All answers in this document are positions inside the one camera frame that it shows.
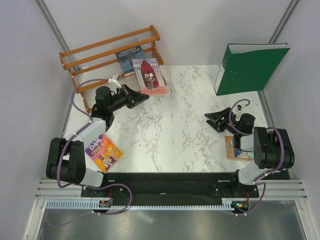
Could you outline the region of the red Treehouse book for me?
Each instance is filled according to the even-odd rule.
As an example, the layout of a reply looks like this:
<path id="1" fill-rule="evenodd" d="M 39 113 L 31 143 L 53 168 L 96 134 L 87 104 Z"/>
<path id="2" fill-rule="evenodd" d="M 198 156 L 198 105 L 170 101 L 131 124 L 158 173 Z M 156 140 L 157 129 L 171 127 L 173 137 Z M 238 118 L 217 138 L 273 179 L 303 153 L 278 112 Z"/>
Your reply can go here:
<path id="1" fill-rule="evenodd" d="M 125 73 L 124 74 L 124 77 L 127 78 L 127 77 L 131 77 L 131 76 L 134 76 L 135 75 L 135 72 L 129 72 L 129 73 Z"/>

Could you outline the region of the purple castle cover book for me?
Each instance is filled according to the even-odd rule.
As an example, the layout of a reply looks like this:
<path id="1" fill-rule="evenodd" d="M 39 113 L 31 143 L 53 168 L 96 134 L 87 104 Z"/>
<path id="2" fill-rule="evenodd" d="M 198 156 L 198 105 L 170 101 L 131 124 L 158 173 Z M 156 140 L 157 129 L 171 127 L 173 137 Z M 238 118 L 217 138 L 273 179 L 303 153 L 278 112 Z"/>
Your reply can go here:
<path id="1" fill-rule="evenodd" d="M 142 94 L 157 97 L 168 93 L 156 58 L 132 59 L 131 61 Z"/>

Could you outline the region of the blue Nineteen Eighty-Four book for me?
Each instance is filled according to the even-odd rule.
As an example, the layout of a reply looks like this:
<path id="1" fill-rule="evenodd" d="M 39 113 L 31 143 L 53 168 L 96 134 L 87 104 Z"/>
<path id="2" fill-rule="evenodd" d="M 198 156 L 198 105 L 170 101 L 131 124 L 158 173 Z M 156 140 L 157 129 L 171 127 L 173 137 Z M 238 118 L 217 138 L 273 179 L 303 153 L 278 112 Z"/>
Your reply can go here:
<path id="1" fill-rule="evenodd" d="M 132 59 L 145 58 L 145 53 L 140 45 L 117 52 L 115 55 L 120 64 L 122 72 L 125 75 L 130 75 L 132 72 L 134 72 Z"/>

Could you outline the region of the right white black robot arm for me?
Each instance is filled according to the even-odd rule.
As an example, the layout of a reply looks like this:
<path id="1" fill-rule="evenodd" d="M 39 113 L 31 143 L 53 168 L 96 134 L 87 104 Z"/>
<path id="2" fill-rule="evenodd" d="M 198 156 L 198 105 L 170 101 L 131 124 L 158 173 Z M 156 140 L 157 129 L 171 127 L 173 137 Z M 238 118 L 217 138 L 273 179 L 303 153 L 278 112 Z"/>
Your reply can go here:
<path id="1" fill-rule="evenodd" d="M 274 172 L 292 168 L 295 154 L 285 129 L 268 129 L 254 126 L 256 118 L 243 113 L 236 119 L 230 107 L 204 115 L 217 133 L 228 131 L 225 137 L 226 151 L 231 159 L 250 160 L 242 169 L 237 170 L 234 180 L 229 184 L 229 191 L 235 197 L 247 191 L 258 180 Z"/>

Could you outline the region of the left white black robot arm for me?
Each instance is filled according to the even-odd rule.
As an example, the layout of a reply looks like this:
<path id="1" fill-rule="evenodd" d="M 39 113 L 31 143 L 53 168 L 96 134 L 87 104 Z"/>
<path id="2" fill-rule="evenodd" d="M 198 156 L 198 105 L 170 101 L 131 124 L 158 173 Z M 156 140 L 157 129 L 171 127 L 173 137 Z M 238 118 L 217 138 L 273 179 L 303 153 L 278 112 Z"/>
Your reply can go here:
<path id="1" fill-rule="evenodd" d="M 106 196 L 110 185 L 103 180 L 102 172 L 87 168 L 85 148 L 111 127 L 115 111 L 123 107 L 133 109 L 149 98 L 126 84 L 117 88 L 115 93 L 107 86 L 97 88 L 88 122 L 68 139 L 55 137 L 51 140 L 46 176 L 56 180 L 61 189 L 74 184 L 92 188 L 99 197 Z"/>

